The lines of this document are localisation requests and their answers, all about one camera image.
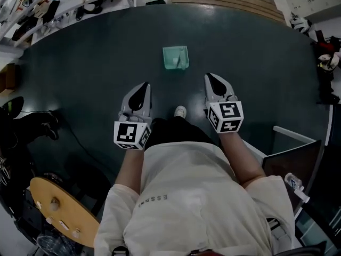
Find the person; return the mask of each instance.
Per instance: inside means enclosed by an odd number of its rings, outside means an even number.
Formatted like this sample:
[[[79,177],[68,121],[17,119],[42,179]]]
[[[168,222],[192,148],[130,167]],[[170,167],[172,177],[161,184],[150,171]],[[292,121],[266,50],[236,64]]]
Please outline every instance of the person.
[[[6,152],[19,145],[27,145],[38,137],[57,140],[58,119],[50,112],[33,112],[22,118],[11,119],[0,113],[0,148]]]
[[[20,166],[20,155],[25,152],[25,146],[36,138],[47,136],[57,140],[58,119],[51,111],[33,112],[22,118],[12,119],[7,110],[0,109],[0,182],[7,185],[13,177],[14,168]]]
[[[294,214],[282,178],[265,175],[237,132],[219,134],[222,151],[185,117],[179,106],[170,120],[155,119],[146,150],[126,150],[95,255],[120,246],[130,255],[273,255],[273,218],[291,246]]]

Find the clutter on shelf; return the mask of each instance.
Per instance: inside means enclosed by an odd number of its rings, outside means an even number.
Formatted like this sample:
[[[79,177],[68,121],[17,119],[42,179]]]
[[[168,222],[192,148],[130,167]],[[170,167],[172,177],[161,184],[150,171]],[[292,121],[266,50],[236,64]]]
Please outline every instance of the clutter on shelf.
[[[334,79],[335,68],[340,65],[341,39],[333,36],[325,39],[320,30],[316,31],[316,36],[318,41],[312,45],[317,61],[320,101],[324,104],[335,105],[339,103],[340,98],[333,94],[331,81]]]
[[[6,38],[9,46],[29,47],[58,29],[102,13],[105,1],[0,0],[0,40]],[[111,3],[105,3],[104,12],[133,6],[136,6],[136,0],[116,0],[116,3],[111,0]]]

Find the wall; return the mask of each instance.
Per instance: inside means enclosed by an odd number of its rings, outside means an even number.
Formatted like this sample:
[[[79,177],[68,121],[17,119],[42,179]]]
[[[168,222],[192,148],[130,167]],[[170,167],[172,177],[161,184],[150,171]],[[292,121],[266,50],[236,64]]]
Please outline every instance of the wall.
[[[14,225],[13,218],[0,206],[0,255],[26,256],[34,247]]]
[[[329,38],[331,36],[341,38],[341,17],[315,23],[313,24],[312,29],[322,30],[325,38]]]

